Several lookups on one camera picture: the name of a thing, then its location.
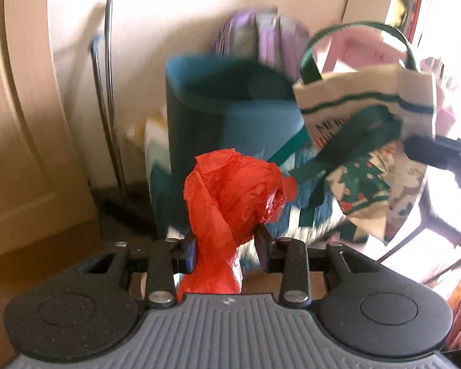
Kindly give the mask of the red plastic bag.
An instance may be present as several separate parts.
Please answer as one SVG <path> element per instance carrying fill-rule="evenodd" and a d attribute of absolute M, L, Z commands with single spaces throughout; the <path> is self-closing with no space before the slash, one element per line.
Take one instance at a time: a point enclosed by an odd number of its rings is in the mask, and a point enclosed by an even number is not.
<path fill-rule="evenodd" d="M 197 156 L 183 191 L 197 257 L 194 271 L 180 281 L 177 299 L 187 293 L 240 293 L 238 247 L 253 238 L 257 225 L 277 221 L 296 197 L 296 180 L 273 162 L 233 148 Z"/>

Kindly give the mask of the white green canvas tote bag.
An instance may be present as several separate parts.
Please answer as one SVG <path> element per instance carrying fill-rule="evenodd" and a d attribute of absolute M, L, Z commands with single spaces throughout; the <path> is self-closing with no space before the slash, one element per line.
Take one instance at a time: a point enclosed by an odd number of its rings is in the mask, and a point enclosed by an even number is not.
<path fill-rule="evenodd" d="M 317 226 L 321 207 L 335 202 L 343 239 L 387 243 L 423 194 L 426 164 L 410 159 L 404 144 L 435 137 L 435 80 L 411 49 L 393 63 L 322 74 L 314 46 L 345 30 L 324 28 L 306 45 L 293 88 L 304 127 L 272 160 L 296 180 L 300 227 Z"/>

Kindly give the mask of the teal deer trash bin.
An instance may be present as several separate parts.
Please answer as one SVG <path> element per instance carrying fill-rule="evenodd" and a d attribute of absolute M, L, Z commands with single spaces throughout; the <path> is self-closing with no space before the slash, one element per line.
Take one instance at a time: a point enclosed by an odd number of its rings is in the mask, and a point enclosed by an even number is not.
<path fill-rule="evenodd" d="M 281 166 L 309 137 L 284 74 L 259 62 L 180 55 L 165 65 L 171 174 L 151 191 L 157 228 L 189 229 L 183 188 L 197 156 L 234 148 Z"/>

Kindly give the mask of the dark wooden chair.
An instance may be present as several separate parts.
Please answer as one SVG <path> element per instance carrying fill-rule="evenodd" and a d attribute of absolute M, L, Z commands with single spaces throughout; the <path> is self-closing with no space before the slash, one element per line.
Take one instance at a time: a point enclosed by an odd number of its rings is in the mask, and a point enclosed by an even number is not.
<path fill-rule="evenodd" d="M 448 272 L 461 267 L 461 188 L 447 181 L 430 180 L 418 205 L 420 223 L 378 261 L 385 262 L 416 242 L 414 259 L 431 260 L 433 271 L 422 283 L 434 286 Z"/>

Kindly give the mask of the pink wooden desk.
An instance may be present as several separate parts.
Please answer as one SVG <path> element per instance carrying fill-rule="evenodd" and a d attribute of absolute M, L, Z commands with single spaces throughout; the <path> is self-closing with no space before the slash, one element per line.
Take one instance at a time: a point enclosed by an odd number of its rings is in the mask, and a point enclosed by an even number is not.
<path fill-rule="evenodd" d="M 322 73 L 352 72 L 383 63 L 402 63 L 406 58 L 406 48 L 401 42 L 367 27 L 340 30 L 319 42 L 315 52 Z M 434 74 L 437 98 L 435 130 L 437 135 L 446 136 L 455 123 L 452 108 L 446 101 L 446 89 L 440 84 L 440 76 L 426 61 L 420 67 Z"/>

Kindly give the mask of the white bookshelf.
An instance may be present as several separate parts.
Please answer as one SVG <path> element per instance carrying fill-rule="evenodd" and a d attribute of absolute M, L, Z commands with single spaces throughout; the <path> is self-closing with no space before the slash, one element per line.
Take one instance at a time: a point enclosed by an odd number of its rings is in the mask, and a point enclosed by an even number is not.
<path fill-rule="evenodd" d="M 461 55 L 461 0 L 347 0 L 343 21 L 390 24 L 421 58 L 449 62 Z"/>

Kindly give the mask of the beige wooden door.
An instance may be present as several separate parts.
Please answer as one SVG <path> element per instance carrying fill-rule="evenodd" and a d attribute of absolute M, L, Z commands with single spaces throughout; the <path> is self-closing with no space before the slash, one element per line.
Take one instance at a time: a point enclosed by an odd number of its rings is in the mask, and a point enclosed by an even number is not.
<path fill-rule="evenodd" d="M 0 256 L 94 216 L 58 89 L 47 0 L 0 0 Z"/>

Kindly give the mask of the purple grey backpack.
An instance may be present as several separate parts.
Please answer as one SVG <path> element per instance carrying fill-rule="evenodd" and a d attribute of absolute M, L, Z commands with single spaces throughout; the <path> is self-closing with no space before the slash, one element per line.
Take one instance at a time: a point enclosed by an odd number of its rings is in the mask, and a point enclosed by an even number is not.
<path fill-rule="evenodd" d="M 234 13 L 215 37 L 218 56 L 250 59 L 300 79 L 300 61 L 309 41 L 306 26 L 279 14 L 277 8 L 253 8 Z"/>

